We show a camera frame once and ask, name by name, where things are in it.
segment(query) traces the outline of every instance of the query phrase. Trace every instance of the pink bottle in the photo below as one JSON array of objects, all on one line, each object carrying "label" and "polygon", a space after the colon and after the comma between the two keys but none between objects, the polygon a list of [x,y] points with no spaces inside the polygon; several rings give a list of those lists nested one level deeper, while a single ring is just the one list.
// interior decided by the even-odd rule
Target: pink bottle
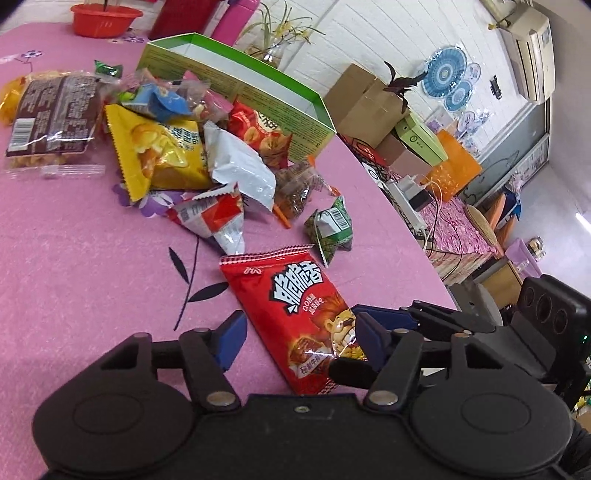
[{"label": "pink bottle", "polygon": [[234,46],[261,4],[261,0],[229,0],[230,7],[213,31],[212,38],[226,45]]}]

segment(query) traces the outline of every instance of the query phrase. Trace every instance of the flower pattern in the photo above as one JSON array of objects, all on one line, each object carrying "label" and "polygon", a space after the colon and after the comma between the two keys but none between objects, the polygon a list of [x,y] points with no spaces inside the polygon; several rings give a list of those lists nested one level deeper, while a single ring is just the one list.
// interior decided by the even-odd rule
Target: flower pattern
[{"label": "flower pattern", "polygon": [[113,192],[119,197],[119,204],[124,207],[136,207],[146,218],[157,216],[166,216],[169,208],[184,201],[187,197],[191,198],[193,193],[178,192],[174,190],[160,190],[148,192],[139,202],[132,202],[125,183],[118,183],[113,186]]},{"label": "flower pattern", "polygon": [[28,50],[25,53],[21,54],[22,59],[31,60],[36,59],[37,57],[41,57],[44,54],[41,50]]}]

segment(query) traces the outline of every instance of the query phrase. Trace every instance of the pink tablecloth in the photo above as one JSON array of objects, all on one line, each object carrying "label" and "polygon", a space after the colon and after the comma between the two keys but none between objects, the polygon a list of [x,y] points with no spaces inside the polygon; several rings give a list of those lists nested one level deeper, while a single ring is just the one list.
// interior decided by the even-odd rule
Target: pink tablecloth
[{"label": "pink tablecloth", "polygon": [[[92,69],[94,59],[131,71],[143,45],[75,37],[68,25],[25,25],[0,37],[0,57],[43,51],[35,71]],[[0,84],[29,71],[0,65]],[[5,149],[8,130],[0,130]],[[110,148],[98,180],[0,178],[0,478],[33,480],[44,470],[31,437],[37,406],[100,354],[134,332],[177,338],[173,326],[186,285],[168,256],[172,247],[191,265],[195,237],[166,219],[146,219],[118,204]],[[352,252],[338,252],[328,275],[351,304],[399,307],[414,299],[452,307],[437,273],[396,211],[339,141],[317,160],[330,184],[346,196],[353,219]],[[304,217],[332,199],[317,194]],[[302,244],[303,219],[287,231],[272,216],[250,218],[249,252]],[[199,250],[194,291],[222,281],[218,255]],[[179,332],[215,327],[239,308],[231,291],[189,304]],[[168,375],[174,384],[180,376]],[[286,393],[288,388],[252,328],[228,378],[239,395]]]},{"label": "pink tablecloth", "polygon": [[[435,205],[422,212],[429,229],[435,224]],[[454,197],[443,203],[435,230],[435,249],[429,259],[446,285],[461,283],[496,252],[464,213],[463,202]]]}]

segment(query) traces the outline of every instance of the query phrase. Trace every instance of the green snack bag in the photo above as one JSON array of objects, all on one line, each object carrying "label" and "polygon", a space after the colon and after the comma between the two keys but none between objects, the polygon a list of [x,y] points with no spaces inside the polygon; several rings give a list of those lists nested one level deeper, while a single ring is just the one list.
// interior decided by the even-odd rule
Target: green snack bag
[{"label": "green snack bag", "polygon": [[123,76],[123,65],[115,65],[112,67],[100,60],[95,60],[95,73],[120,79]]},{"label": "green snack bag", "polygon": [[353,226],[340,196],[328,210],[316,210],[304,224],[310,240],[320,250],[324,266],[328,267],[338,249],[353,248]]}]

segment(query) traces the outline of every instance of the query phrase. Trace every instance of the red snack bag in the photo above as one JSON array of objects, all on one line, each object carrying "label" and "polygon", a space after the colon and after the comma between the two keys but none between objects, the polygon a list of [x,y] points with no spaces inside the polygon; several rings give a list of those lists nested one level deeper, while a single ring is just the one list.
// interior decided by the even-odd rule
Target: red snack bag
[{"label": "red snack bag", "polygon": [[230,113],[228,131],[258,152],[267,167],[287,168],[292,135],[262,113],[236,101]]},{"label": "red snack bag", "polygon": [[355,315],[310,255],[310,245],[222,257],[220,267],[297,395],[328,393],[332,359],[364,358]]}]

